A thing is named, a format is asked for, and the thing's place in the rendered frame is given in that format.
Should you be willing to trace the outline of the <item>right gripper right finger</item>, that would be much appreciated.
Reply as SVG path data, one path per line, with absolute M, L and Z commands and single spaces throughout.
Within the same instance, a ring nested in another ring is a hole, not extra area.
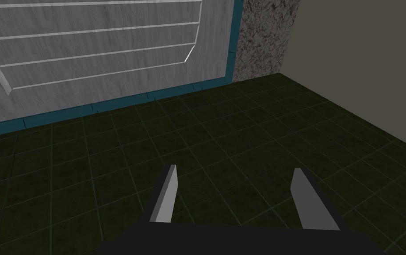
M 308 169 L 294 169 L 291 194 L 303 229 L 347 230 L 346 223 Z

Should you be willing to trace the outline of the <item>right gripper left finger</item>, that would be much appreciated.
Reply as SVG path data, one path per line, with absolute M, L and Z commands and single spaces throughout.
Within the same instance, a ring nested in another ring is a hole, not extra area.
M 178 188 L 176 165 L 165 165 L 156 180 L 142 222 L 170 223 Z

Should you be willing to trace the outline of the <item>grey panelled door leaf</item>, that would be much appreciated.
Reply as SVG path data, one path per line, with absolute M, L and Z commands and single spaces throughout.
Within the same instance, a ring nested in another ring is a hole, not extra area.
M 0 0 L 0 122 L 221 78 L 235 0 Z

